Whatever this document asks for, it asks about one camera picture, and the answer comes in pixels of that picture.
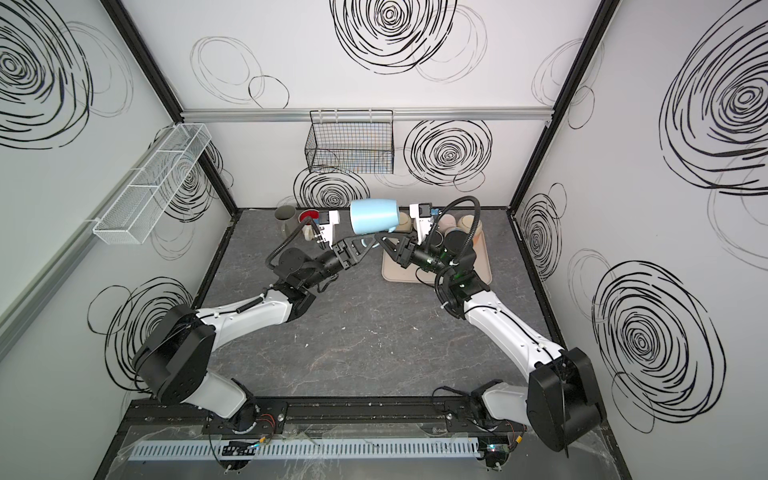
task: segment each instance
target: white wall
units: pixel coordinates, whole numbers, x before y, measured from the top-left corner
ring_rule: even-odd
[[[374,10],[376,5],[383,10],[360,15],[356,24],[344,8],[357,3],[341,0],[125,2],[186,109],[553,105],[598,3],[418,0],[410,2],[409,15],[395,7],[405,3],[372,2]],[[371,195],[401,205],[447,204],[466,192],[485,206],[506,205],[542,122],[487,123],[493,140],[487,159],[465,149],[462,138],[476,141],[477,130],[466,122],[449,126],[458,137],[446,133],[430,147],[426,169],[458,174],[455,182],[434,185],[430,174],[407,168],[406,158],[419,161],[406,144],[412,122],[395,124],[392,174],[341,170],[337,180],[357,184],[361,174]],[[220,148],[237,179],[233,195],[239,206],[274,207],[293,195],[293,182],[307,167],[303,149],[309,129],[309,124],[214,126],[227,139]],[[408,187],[392,186],[403,184]]]
[[[9,4],[0,3],[3,8]],[[102,50],[97,45],[94,50],[90,43],[93,37],[84,33],[96,35],[95,31],[82,24],[69,24],[77,31],[74,40],[67,37],[67,41],[73,42],[73,51],[82,48],[86,59],[81,61],[87,62],[91,71],[94,91],[104,92],[94,94],[88,121],[77,125],[83,128],[76,136],[64,132],[51,140],[35,142],[36,146],[51,147],[47,150],[10,148],[9,144],[19,147],[19,143],[11,142],[13,135],[7,131],[0,134],[4,168],[0,220],[5,227],[0,240],[0,309],[25,287],[138,161],[157,129],[169,122],[99,2],[62,0],[54,2],[53,7],[43,1],[35,4],[49,18],[56,19],[57,14],[63,18],[55,20],[54,25],[83,22],[98,28],[103,32],[98,34],[100,45],[109,45],[109,51],[126,60],[111,63],[100,57]],[[8,22],[22,29],[29,25],[10,11],[3,10],[4,25]],[[68,35],[62,32],[66,29],[56,35]],[[51,31],[40,35],[55,36]],[[3,92],[12,90],[7,76],[9,65],[7,59],[0,64],[0,69],[6,68],[0,71]],[[105,75],[110,71],[113,77],[105,91]],[[129,107],[124,105],[126,90],[121,90],[121,85],[126,85],[121,83],[125,75],[133,82]],[[74,101],[73,95],[71,91],[66,93],[64,102],[78,105],[68,103]],[[4,100],[0,96],[2,127],[9,125],[5,123],[9,115],[48,111],[35,107],[29,98],[24,104],[10,105],[13,109]],[[72,108],[85,111],[83,105]],[[102,117],[95,114],[96,110],[115,115]],[[38,132],[33,129],[16,137],[30,139]],[[229,221],[199,169],[184,184],[174,204],[183,207],[178,210],[188,208],[191,213],[179,215],[173,209],[167,210],[146,243],[126,247],[97,244],[0,363],[3,478],[92,478],[95,474],[124,413],[126,392],[116,383],[128,388],[132,383],[118,368],[118,353],[129,357],[132,350],[114,350],[114,341],[126,339],[127,329],[105,337],[89,331],[88,321],[94,330],[107,332],[129,296],[137,306],[157,307],[151,310],[152,316],[137,310],[122,310],[118,315],[118,325],[130,322],[147,327],[126,339],[138,347],[164,309],[188,301],[197,293]],[[106,350],[105,339],[109,340]],[[51,448],[41,454],[41,445]]]
[[[768,467],[756,441],[768,197],[743,195],[766,192],[767,18],[765,1],[623,2],[592,119],[560,128],[518,211],[635,480],[762,478]],[[746,169],[703,170],[734,164]]]

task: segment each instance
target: light blue cup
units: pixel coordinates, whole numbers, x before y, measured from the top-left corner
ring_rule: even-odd
[[[393,232],[400,223],[397,201],[383,198],[352,200],[349,204],[352,229],[358,235],[388,231]]]

